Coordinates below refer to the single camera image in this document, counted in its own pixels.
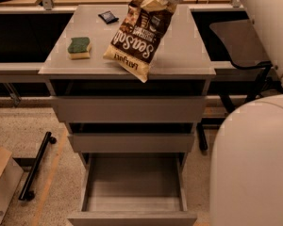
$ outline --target sponge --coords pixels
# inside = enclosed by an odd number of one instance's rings
[[[88,37],[76,37],[72,38],[67,51],[70,59],[89,58],[91,48],[91,41]]]

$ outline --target white tabletop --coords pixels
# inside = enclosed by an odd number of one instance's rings
[[[130,75],[117,62],[103,59],[103,54],[125,18],[127,9],[127,5],[79,6],[39,74]],[[107,10],[120,18],[118,23],[105,24],[98,17],[99,13]],[[69,59],[67,47],[71,43],[71,38],[85,36],[91,39],[91,58]],[[151,66],[149,78],[155,75],[213,76],[215,74],[213,62],[209,59],[188,6],[178,6]]]

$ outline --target drawer front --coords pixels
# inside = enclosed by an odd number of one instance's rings
[[[90,158],[73,225],[192,226],[176,153],[112,153]]]
[[[189,153],[193,134],[74,134],[76,153]]]
[[[52,98],[60,121],[190,122],[200,121],[205,97]]]

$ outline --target cardboard box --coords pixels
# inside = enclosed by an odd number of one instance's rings
[[[23,175],[23,169],[12,159],[11,152],[0,146],[0,224]]]

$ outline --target floor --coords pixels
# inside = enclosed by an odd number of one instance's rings
[[[11,150],[13,157],[35,157],[47,131],[57,139],[49,144],[31,189],[35,199],[18,201],[27,172],[4,217],[4,226],[70,226],[67,216],[77,210],[84,168],[67,139],[47,100],[23,99],[13,107],[9,98],[0,99],[0,145]],[[197,213],[196,226],[209,226],[210,154],[217,130],[206,130],[209,150],[206,154],[195,140],[183,172],[188,209]]]

